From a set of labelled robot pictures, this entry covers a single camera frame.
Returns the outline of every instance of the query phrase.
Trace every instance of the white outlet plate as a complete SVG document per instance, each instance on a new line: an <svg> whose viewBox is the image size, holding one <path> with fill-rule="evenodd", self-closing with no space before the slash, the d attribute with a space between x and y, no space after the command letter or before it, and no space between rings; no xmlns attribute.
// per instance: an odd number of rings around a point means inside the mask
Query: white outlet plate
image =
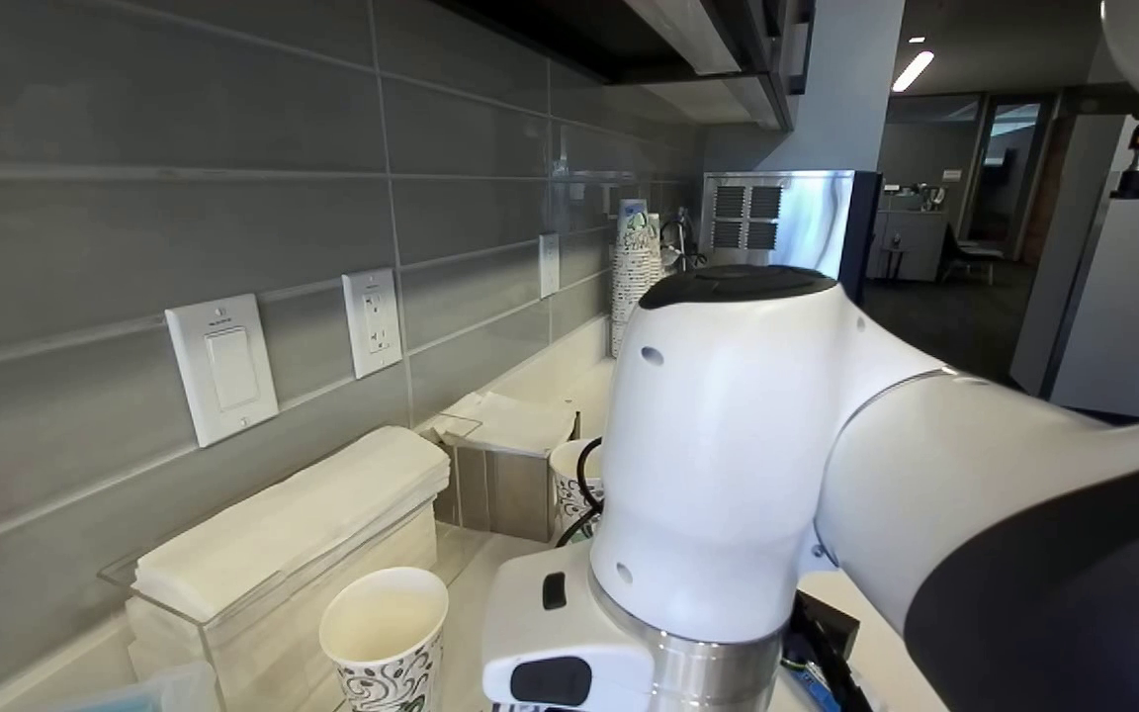
<svg viewBox="0 0 1139 712"><path fill-rule="evenodd" d="M562 239L553 233L537 235L537 297L562 293Z"/></svg>
<svg viewBox="0 0 1139 712"><path fill-rule="evenodd" d="M404 358L395 271L346 271L346 321L356 378Z"/></svg>
<svg viewBox="0 0 1139 712"><path fill-rule="evenodd" d="M166 324L202 448L276 413L253 293L166 309Z"/></svg>

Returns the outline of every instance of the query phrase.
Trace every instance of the backsplash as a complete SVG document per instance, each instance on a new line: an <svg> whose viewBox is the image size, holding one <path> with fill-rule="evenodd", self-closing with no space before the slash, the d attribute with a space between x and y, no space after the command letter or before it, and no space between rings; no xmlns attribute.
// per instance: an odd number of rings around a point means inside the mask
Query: backsplash
<svg viewBox="0 0 1139 712"><path fill-rule="evenodd" d="M111 564L603 315L616 197L698 185L658 98L426 0L0 0L0 685L118 610ZM363 267L408 351L351 378ZM235 293L280 413L197 449L164 309Z"/></svg>

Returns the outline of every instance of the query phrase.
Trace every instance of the ceiling light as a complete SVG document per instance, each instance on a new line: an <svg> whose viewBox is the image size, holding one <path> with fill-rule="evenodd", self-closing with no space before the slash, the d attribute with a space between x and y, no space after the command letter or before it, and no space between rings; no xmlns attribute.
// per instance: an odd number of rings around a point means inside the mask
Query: ceiling light
<svg viewBox="0 0 1139 712"><path fill-rule="evenodd" d="M895 93L910 90L931 61L932 61L932 51L919 51L919 55L910 59L910 67L898 71Z"/></svg>

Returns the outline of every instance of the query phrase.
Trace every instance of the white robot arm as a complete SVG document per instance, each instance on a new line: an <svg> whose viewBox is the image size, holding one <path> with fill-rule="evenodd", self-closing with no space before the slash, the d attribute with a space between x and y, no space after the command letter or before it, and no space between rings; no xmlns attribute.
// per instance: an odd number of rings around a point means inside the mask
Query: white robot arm
<svg viewBox="0 0 1139 712"><path fill-rule="evenodd" d="M1139 86L1139 0L1104 22ZM816 527L950 702L1139 706L1139 427L950 373L820 271L662 279L616 351L604 485L591 551L497 573L492 698L769 706Z"/></svg>

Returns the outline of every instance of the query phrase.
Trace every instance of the white paper cup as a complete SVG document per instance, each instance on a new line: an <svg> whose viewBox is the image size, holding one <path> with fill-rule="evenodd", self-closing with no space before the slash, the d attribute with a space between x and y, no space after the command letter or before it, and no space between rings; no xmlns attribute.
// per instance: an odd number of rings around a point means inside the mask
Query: white paper cup
<svg viewBox="0 0 1139 712"><path fill-rule="evenodd" d="M443 577L414 564L371 568L321 615L321 648L351 712L435 712L438 631L451 610Z"/></svg>

